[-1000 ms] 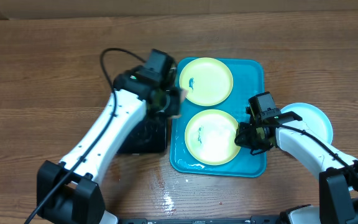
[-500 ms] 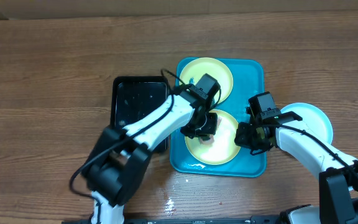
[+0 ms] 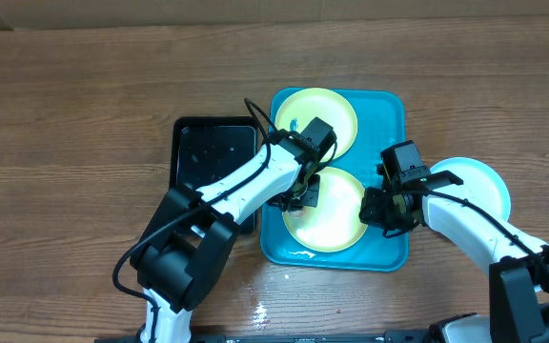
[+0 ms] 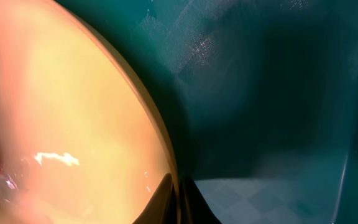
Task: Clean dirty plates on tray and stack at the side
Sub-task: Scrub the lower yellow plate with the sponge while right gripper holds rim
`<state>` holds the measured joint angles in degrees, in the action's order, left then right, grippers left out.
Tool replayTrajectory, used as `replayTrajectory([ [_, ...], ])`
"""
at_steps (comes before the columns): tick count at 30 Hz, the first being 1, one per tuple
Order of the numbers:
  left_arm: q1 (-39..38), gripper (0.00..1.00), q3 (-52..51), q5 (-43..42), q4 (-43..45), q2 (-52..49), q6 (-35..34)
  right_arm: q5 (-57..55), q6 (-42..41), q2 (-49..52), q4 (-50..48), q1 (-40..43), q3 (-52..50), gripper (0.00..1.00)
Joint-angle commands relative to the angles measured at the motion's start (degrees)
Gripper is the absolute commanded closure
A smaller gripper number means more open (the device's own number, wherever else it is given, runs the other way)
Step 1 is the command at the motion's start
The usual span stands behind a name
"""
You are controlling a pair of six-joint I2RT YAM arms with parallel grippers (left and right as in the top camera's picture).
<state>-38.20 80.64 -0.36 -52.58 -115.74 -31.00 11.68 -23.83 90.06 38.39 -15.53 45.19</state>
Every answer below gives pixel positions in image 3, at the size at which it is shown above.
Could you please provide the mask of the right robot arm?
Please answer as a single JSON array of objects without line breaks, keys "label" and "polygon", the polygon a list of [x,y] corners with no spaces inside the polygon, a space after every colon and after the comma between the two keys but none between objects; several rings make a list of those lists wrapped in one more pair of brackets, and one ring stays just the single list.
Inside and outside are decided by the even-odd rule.
[{"label": "right robot arm", "polygon": [[549,244],[509,223],[502,178],[472,158],[425,165],[413,141],[380,154],[379,188],[369,188],[359,219],[386,238],[422,225],[460,248],[488,276],[489,313],[441,320],[420,333],[386,333],[387,342],[549,343]]}]

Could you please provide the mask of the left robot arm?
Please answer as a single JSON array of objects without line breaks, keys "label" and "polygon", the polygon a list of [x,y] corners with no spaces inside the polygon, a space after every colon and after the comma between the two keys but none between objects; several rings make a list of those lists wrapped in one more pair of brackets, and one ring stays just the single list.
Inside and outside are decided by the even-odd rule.
[{"label": "left robot arm", "polygon": [[316,207],[320,161],[335,145],[333,127],[314,118],[302,132],[271,132],[249,162],[211,185],[169,189],[130,252],[148,303],[138,341],[189,341],[192,312],[222,274],[241,224],[264,204]]}]

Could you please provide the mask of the light blue plate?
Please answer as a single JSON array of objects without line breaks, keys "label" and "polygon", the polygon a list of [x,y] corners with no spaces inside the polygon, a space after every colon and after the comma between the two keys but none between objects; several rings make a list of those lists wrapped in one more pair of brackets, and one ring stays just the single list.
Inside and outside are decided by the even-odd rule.
[{"label": "light blue plate", "polygon": [[431,173],[450,171],[463,180],[463,184],[482,204],[504,220],[512,210],[509,190],[501,176],[487,164],[469,157],[452,157],[437,162]]}]

